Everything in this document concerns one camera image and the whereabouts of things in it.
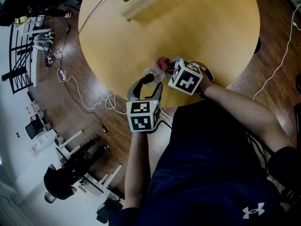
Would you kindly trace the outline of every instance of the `table top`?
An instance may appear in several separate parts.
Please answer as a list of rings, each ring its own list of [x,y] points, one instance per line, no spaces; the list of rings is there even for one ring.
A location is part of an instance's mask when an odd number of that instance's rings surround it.
[[[100,0],[83,0],[79,28]],[[205,64],[215,83],[234,83],[255,51],[260,17],[256,0],[160,0],[127,21],[103,0],[79,35],[87,63],[112,92],[127,98],[127,91],[152,68],[158,57],[182,56]],[[163,81],[161,107],[195,103],[198,94],[186,95]],[[144,86],[142,96],[153,93]]]

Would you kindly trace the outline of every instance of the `floor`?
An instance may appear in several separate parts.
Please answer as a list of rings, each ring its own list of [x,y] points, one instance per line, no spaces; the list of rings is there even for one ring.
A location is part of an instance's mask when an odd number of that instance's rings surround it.
[[[257,3],[261,16],[262,48],[257,55],[253,56],[238,80],[230,86],[230,89],[250,98],[281,63],[289,40],[293,13],[293,9],[286,0],[257,0]],[[85,61],[78,37],[78,12],[73,12],[74,16],[71,19],[48,17],[46,26],[54,29],[56,48],[60,49],[65,41],[67,26],[71,26],[63,52],[63,70],[67,72],[67,77],[72,75],[78,81],[86,106],[93,106],[112,92],[97,80]],[[298,16],[295,18],[295,22],[301,26]],[[301,103],[301,95],[295,89],[296,75],[301,73],[300,36],[301,32],[294,28],[292,42],[283,67],[256,97],[256,101],[267,106],[277,116],[295,146],[297,137],[293,106]],[[54,53],[54,55],[61,59],[60,53]],[[73,79],[66,82],[65,85],[59,82],[56,73],[60,67],[60,61],[57,60],[52,67],[46,68],[44,54],[41,53],[39,56],[38,85],[36,88],[30,89],[33,98],[42,110],[46,110],[47,118],[59,135],[69,138],[79,130],[84,131],[70,145],[71,148],[85,143],[95,134],[100,135],[102,142],[99,146],[105,141],[110,147],[110,153],[102,157],[91,170],[96,177],[102,178],[105,173],[112,173],[121,163],[122,170],[113,181],[112,186],[123,193],[131,142],[127,117],[113,110],[105,109],[104,103],[93,111],[84,109]],[[125,104],[126,101],[117,96],[116,109],[125,112]],[[107,128],[107,133],[103,133],[103,125]],[[166,148],[169,138],[170,129],[164,124],[160,126],[160,130],[149,136],[152,171]]]

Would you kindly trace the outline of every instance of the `black and white cube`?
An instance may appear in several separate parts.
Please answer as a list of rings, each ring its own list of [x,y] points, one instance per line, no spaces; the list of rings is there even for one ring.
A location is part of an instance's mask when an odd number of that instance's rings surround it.
[[[127,118],[132,132],[153,131],[159,119],[160,102],[127,102]]]
[[[176,63],[174,74],[168,85],[192,96],[202,79],[203,75],[198,64],[181,59]]]

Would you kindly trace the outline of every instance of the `person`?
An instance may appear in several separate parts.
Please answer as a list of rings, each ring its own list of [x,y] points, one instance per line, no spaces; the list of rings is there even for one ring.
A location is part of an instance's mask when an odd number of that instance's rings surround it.
[[[269,174],[292,190],[301,184],[297,150],[269,109],[202,73],[207,99],[177,109],[152,178],[147,134],[133,133],[124,207],[111,215],[110,226],[279,225],[287,219],[249,137],[265,144]]]
[[[66,200],[76,193],[77,189],[72,185],[83,178],[89,168],[109,148],[107,145],[104,145],[91,155],[88,149],[99,140],[99,136],[96,136],[84,144],[67,160],[62,168],[56,170],[52,164],[48,167],[44,176],[44,184],[47,189],[45,193],[46,202],[54,203],[57,198]]]
[[[0,6],[0,26],[11,26],[21,17],[39,15],[69,18],[71,12],[59,9],[64,0],[5,0]]]

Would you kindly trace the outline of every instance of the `chair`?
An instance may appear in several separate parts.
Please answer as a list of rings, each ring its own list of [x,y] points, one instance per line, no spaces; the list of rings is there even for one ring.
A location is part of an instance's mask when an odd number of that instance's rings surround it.
[[[36,135],[38,135],[43,129],[44,125],[42,124],[40,118],[36,116],[34,121],[31,121],[26,127],[26,132],[30,139],[34,139]]]

